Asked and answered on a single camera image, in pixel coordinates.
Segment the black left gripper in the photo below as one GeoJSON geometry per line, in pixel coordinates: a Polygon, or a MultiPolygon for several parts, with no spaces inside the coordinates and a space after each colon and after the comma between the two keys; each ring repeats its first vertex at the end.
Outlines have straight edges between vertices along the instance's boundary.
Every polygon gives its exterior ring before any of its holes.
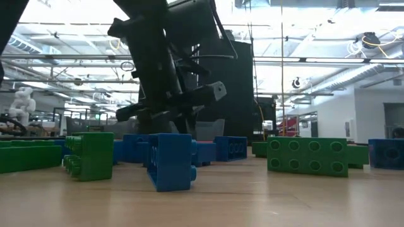
{"type": "Polygon", "coordinates": [[[216,12],[138,13],[126,21],[114,19],[108,34],[127,42],[135,67],[132,75],[145,94],[137,104],[117,110],[117,120],[138,116],[138,134],[171,133],[170,111],[175,111],[179,133],[196,136],[202,106],[219,101],[227,92],[219,81],[187,90],[184,72],[207,76],[209,71],[184,48],[224,33],[216,12]]]}

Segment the blue 2x4 toy brick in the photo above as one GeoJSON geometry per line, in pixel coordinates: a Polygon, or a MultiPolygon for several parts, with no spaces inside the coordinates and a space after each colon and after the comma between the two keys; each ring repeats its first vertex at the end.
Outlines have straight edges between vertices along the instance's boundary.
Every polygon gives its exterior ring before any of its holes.
{"type": "Polygon", "coordinates": [[[247,137],[217,136],[216,161],[235,161],[247,158],[247,137]]]}
{"type": "Polygon", "coordinates": [[[189,190],[197,170],[191,164],[196,141],[190,134],[159,133],[149,136],[147,174],[157,192],[189,190]]]}
{"type": "Polygon", "coordinates": [[[122,140],[123,162],[142,163],[148,148],[149,135],[125,134],[122,140]]]}

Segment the grey translucent plastic bin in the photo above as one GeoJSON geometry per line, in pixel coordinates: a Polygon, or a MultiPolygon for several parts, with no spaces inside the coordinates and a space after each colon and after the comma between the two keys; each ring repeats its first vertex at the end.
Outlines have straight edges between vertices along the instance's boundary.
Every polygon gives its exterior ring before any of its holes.
{"type": "Polygon", "coordinates": [[[217,119],[214,122],[198,121],[196,123],[196,140],[213,141],[217,136],[223,136],[224,128],[224,119],[217,119]]]}
{"type": "Polygon", "coordinates": [[[136,121],[130,119],[125,122],[83,120],[66,117],[67,135],[76,132],[112,132],[116,139],[121,139],[125,134],[135,134],[136,121]]]}

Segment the green 2x4 toy brick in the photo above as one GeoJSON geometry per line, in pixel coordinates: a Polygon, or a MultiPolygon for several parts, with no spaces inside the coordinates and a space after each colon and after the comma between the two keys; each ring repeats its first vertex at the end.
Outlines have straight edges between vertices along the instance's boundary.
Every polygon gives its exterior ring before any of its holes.
{"type": "Polygon", "coordinates": [[[268,137],[267,169],[273,172],[348,177],[347,140],[268,137]]]}
{"type": "Polygon", "coordinates": [[[267,142],[252,142],[252,154],[257,158],[267,158],[267,142]]]}
{"type": "Polygon", "coordinates": [[[114,134],[111,132],[77,132],[65,139],[71,154],[63,166],[71,177],[81,182],[112,178],[114,134]]]}
{"type": "Polygon", "coordinates": [[[0,173],[57,167],[61,156],[54,141],[0,141],[0,173]]]}

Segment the blue 2x2 toy brick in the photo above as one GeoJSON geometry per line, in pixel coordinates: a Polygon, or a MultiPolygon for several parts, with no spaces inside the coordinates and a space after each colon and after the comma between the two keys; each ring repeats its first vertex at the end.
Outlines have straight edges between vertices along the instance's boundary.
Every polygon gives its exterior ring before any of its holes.
{"type": "Polygon", "coordinates": [[[113,165],[117,165],[118,162],[123,159],[123,141],[115,140],[113,147],[113,165]]]}
{"type": "Polygon", "coordinates": [[[370,139],[368,145],[373,168],[404,170],[404,139],[370,139]]]}
{"type": "Polygon", "coordinates": [[[196,167],[208,166],[212,161],[217,160],[216,144],[198,144],[192,141],[192,158],[191,164],[196,167]]]}

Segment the thin vertical metal pole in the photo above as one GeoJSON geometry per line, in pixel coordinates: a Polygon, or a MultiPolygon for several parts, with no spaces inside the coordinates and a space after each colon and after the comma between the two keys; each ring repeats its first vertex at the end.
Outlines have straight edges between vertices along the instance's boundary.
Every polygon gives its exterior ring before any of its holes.
{"type": "Polygon", "coordinates": [[[280,0],[280,15],[281,15],[281,108],[282,108],[282,136],[286,135],[286,116],[285,116],[285,92],[284,92],[284,29],[283,29],[283,0],[280,0]]]}

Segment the red rack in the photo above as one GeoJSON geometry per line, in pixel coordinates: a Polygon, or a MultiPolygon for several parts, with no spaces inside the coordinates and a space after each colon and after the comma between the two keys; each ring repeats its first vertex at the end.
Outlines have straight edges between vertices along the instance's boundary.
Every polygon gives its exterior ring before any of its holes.
{"type": "Polygon", "coordinates": [[[286,116],[284,119],[280,117],[276,123],[279,136],[294,137],[299,134],[298,117],[286,116]]]}

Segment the white robot figure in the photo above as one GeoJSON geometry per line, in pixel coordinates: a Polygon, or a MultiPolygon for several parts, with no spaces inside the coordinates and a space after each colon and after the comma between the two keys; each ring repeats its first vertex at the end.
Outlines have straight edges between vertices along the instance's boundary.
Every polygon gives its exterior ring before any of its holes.
{"type": "Polygon", "coordinates": [[[28,125],[29,115],[36,109],[36,102],[31,98],[33,89],[31,87],[21,87],[15,92],[15,99],[9,108],[9,117],[20,118],[23,126],[28,125]]]}

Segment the green 2x2 toy brick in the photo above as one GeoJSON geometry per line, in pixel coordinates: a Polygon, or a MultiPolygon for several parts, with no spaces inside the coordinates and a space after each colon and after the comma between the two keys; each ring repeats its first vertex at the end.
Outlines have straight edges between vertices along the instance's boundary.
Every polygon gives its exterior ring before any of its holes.
{"type": "Polygon", "coordinates": [[[364,165],[369,165],[369,148],[349,144],[347,146],[348,167],[363,169],[364,165]]]}

